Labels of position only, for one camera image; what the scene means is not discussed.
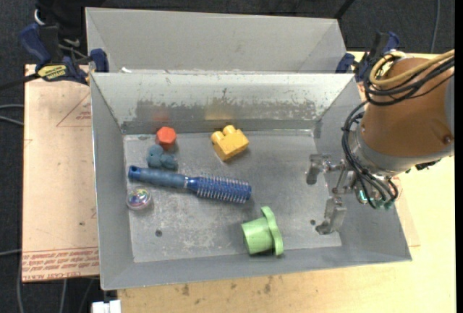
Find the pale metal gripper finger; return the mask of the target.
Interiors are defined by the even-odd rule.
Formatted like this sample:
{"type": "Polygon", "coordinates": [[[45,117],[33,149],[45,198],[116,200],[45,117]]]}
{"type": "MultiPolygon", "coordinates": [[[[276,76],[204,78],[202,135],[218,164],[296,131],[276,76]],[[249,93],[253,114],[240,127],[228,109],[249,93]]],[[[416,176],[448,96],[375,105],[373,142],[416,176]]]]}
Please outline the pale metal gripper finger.
{"type": "Polygon", "coordinates": [[[324,220],[315,227],[320,235],[339,232],[344,223],[347,209],[340,197],[330,197],[326,202],[324,220]]]}
{"type": "Polygon", "coordinates": [[[305,174],[307,185],[315,185],[320,173],[340,171],[344,168],[344,161],[334,161],[329,154],[311,154],[309,157],[309,166],[305,174]]]}

